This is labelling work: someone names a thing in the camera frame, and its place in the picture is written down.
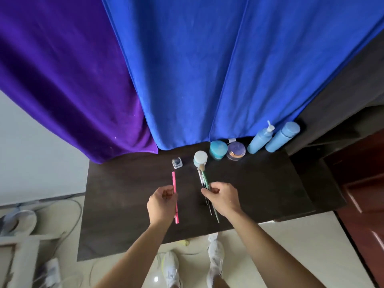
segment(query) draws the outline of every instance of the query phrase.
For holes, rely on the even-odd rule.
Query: teal lid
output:
[[[296,134],[300,132],[300,125],[296,122],[290,121],[287,122],[281,132],[288,137],[294,137]]]
[[[228,151],[228,145],[221,140],[211,142],[210,150],[218,156],[224,156]]]

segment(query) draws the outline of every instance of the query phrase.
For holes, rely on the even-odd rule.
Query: table top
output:
[[[146,203],[157,187],[172,185],[172,159],[176,169],[180,223],[172,223],[163,243],[207,235],[233,228],[219,214],[220,223],[201,194],[196,151],[209,153],[209,142],[188,145],[158,155],[133,153],[102,165],[90,163],[81,223],[78,260],[125,252],[149,226]],[[209,182],[231,183],[238,189],[240,204],[256,222],[266,222],[314,210],[285,150],[247,153],[241,160],[208,155]]]

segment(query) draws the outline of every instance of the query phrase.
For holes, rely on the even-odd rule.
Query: foot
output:
[[[182,288],[179,276],[179,260],[174,252],[167,252],[161,261],[161,271],[167,283],[167,287]]]
[[[223,275],[224,247],[221,242],[214,240],[208,247],[209,260],[211,262],[207,275],[208,288],[212,288],[215,276]]]

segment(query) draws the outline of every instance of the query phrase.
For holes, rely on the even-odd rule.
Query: red wooden door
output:
[[[384,288],[384,130],[325,158],[348,205],[337,210]]]

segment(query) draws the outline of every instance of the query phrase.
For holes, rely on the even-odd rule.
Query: purple jar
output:
[[[227,157],[230,160],[240,160],[245,155],[245,146],[238,141],[228,145]]]

